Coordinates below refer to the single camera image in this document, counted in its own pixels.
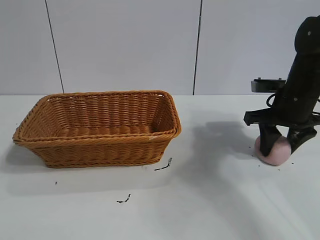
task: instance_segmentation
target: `wicker basket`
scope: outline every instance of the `wicker basket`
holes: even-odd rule
[[[158,162],[180,132],[166,92],[67,93],[40,99],[13,141],[50,168],[138,166]]]

